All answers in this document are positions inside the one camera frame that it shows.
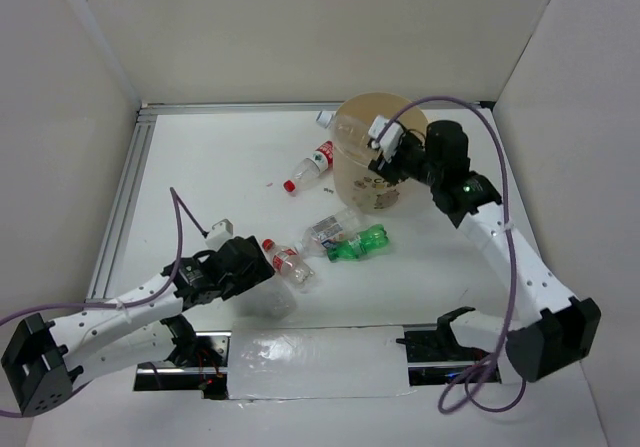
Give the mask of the large clear crushed bottle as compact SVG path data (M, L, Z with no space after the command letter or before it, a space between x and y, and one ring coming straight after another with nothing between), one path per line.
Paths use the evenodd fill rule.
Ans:
M329 132L335 145L346 152L365 155L380 149L369 136L369 127L352 116L323 110L317 114L315 122Z

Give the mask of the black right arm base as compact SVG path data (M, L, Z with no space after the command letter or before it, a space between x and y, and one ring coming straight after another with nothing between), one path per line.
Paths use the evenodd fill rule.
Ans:
M449 384L495 350L503 319L460 307L435 324L405 327L395 342L405 349L411 387Z

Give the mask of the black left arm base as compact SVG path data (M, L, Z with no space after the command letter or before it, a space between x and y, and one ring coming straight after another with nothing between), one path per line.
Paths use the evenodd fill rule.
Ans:
M170 333L166 359L137 366L135 392L198 391L203 399L229 399L227 377L230 332L196 331L183 316L160 321Z

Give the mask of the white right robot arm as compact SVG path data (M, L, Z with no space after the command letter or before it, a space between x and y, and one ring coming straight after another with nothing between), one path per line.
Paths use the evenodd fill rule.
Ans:
M519 327L509 328L503 351L515 372L536 382L590 353L601 319L591 298L579 299L559 281L506 213L507 192L470 167L469 139L459 123L436 121L425 137L377 116L368 129L377 156L371 171L396 184L429 187L443 212L504 283Z

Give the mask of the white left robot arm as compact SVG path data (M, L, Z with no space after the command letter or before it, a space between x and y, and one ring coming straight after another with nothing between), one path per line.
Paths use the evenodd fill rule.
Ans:
M94 379L137 364L182 367L200 355L218 361L185 312L226 301L274 274L255 237L235 237L172 262L120 298L52 320L39 312L24 317L1 357L18 405L15 415L42 415Z

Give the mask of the clear bottle white cap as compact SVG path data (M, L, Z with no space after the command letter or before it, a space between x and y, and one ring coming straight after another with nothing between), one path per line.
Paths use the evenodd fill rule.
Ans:
M240 311L247 316L281 319L297 308L297 302L285 282L274 276L238 297Z

